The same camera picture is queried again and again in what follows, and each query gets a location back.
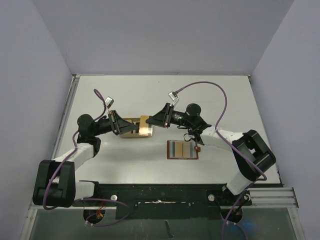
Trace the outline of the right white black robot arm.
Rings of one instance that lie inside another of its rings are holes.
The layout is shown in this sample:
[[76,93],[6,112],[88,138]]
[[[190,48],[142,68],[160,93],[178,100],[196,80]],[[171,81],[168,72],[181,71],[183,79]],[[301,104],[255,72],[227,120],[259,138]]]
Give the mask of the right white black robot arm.
[[265,172],[276,163],[276,157],[255,130],[232,132],[219,130],[200,116],[201,107],[196,103],[187,105],[185,112],[175,111],[166,103],[164,108],[146,123],[169,128],[172,124],[187,130],[191,139],[202,146],[214,146],[233,153],[238,171],[226,183],[223,200],[230,205],[241,198],[241,193],[257,181],[266,181]]

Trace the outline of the brown leather card holder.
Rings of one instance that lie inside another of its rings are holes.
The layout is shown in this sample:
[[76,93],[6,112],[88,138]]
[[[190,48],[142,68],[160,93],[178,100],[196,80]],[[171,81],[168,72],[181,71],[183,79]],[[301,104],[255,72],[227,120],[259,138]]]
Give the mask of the brown leather card holder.
[[166,143],[168,160],[198,160],[201,147],[194,141],[168,140]]

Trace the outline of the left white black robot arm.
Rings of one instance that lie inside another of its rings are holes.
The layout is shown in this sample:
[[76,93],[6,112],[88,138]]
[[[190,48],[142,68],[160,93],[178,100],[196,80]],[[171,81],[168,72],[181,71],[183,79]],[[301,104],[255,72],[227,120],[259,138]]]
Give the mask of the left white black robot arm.
[[96,189],[96,183],[76,180],[76,170],[98,154],[102,144],[100,135],[113,133],[117,136],[139,129],[136,124],[120,117],[115,110],[99,119],[83,114],[77,119],[77,125],[78,130],[72,137],[73,149],[39,163],[32,195],[34,205],[51,210],[56,207],[68,208],[74,201],[82,199],[92,206],[99,204],[102,193]]

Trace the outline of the gold credit card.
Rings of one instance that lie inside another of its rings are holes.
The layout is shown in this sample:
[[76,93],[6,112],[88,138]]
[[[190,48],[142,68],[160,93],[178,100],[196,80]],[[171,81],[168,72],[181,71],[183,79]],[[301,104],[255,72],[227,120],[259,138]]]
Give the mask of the gold credit card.
[[196,157],[194,143],[184,142],[182,146],[182,156],[186,159],[194,159]]
[[169,158],[180,159],[183,157],[183,142],[170,141],[169,142]]

